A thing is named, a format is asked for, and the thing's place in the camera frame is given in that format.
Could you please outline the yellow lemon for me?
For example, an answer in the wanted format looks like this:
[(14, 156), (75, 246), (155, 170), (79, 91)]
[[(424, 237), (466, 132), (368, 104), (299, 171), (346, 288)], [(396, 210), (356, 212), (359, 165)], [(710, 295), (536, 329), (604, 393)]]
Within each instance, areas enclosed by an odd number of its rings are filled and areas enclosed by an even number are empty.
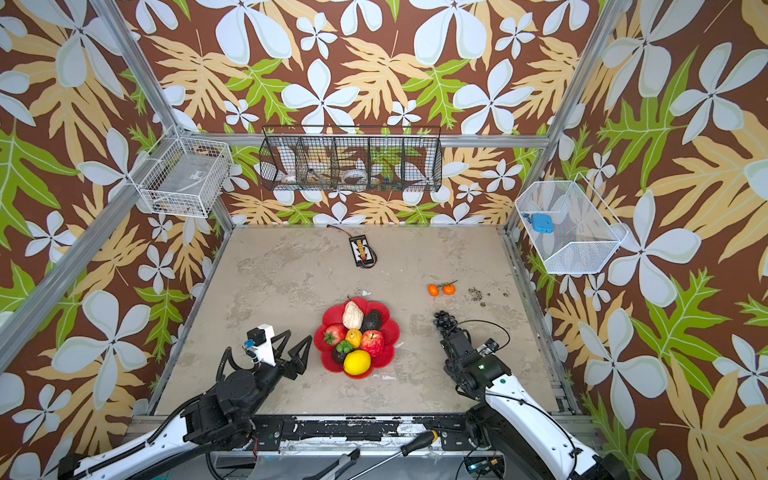
[(357, 349), (346, 355), (343, 370), (349, 376), (361, 376), (371, 368), (371, 356), (362, 349)]

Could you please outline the yellow wrinkled pear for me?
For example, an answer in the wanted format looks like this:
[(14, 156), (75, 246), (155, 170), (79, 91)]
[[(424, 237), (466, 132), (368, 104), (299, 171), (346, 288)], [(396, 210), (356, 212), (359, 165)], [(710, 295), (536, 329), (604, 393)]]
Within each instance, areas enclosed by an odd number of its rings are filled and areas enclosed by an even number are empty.
[(353, 349), (358, 349), (362, 342), (362, 332), (358, 329), (348, 330), (345, 341), (348, 342)]

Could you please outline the red flower-shaped fruit bowl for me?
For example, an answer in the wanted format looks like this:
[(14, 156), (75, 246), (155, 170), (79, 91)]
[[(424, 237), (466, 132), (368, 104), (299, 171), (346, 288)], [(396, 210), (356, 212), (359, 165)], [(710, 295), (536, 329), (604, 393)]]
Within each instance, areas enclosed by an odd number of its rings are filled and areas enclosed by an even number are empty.
[[(323, 333), (328, 326), (342, 324), (344, 306), (350, 300), (354, 301), (362, 309), (364, 317), (373, 309), (378, 309), (383, 314), (383, 325), (379, 331), (384, 337), (384, 348), (377, 357), (371, 357), (371, 368), (365, 374), (357, 377), (347, 375), (343, 370), (343, 366), (336, 364), (332, 360), (331, 351), (334, 347), (323, 342)], [(314, 334), (314, 345), (321, 353), (321, 362), (326, 370), (333, 373), (343, 372), (353, 379), (363, 379), (371, 375), (377, 368), (384, 368), (393, 361), (395, 356), (395, 343), (399, 340), (400, 329), (398, 324), (391, 319), (390, 312), (384, 304), (368, 302), (363, 298), (352, 298), (350, 300), (347, 300), (343, 304), (333, 306), (325, 312), (322, 318), (322, 324)]]

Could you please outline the dark avocado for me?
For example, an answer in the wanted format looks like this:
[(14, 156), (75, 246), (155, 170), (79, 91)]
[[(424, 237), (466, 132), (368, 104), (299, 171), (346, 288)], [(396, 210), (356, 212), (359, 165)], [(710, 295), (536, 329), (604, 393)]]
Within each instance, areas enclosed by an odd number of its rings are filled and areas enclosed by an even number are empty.
[(383, 325), (383, 314), (378, 309), (371, 310), (363, 319), (360, 327), (362, 333), (379, 331)]

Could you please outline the dark purple mangosteen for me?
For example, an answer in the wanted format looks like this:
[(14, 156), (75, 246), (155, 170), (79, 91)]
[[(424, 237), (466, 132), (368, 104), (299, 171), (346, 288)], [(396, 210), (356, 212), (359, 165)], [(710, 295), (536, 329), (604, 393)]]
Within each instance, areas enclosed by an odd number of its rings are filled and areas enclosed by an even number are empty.
[(343, 366), (346, 357), (354, 352), (355, 349), (356, 347), (352, 343), (342, 340), (331, 351), (331, 358), (336, 364)]

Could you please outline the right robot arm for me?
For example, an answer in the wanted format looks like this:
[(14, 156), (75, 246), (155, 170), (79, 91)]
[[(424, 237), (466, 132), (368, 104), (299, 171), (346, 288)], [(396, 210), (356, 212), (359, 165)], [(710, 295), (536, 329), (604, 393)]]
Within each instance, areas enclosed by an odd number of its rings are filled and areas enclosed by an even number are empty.
[(468, 437), (477, 449), (504, 457), (504, 477), (516, 471), (528, 479), (627, 479), (614, 455), (600, 455), (569, 433), (522, 386), (496, 355), (494, 340), (472, 345), (469, 333), (440, 326), (444, 371), (460, 395), (477, 404), (465, 414)]

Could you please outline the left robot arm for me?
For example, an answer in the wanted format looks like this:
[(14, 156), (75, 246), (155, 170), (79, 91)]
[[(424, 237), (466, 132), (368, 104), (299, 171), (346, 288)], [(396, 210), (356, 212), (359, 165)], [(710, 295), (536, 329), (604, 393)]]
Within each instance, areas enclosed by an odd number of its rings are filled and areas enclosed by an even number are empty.
[(189, 460), (249, 444), (259, 408), (283, 378), (296, 379), (307, 369), (313, 337), (308, 335), (282, 357), (291, 337), (275, 336), (274, 347), (262, 328), (248, 333), (243, 349), (252, 360), (239, 366), (226, 348), (205, 392), (180, 404), (154, 430), (111, 451), (86, 457), (67, 454), (59, 461), (58, 479), (152, 479)]

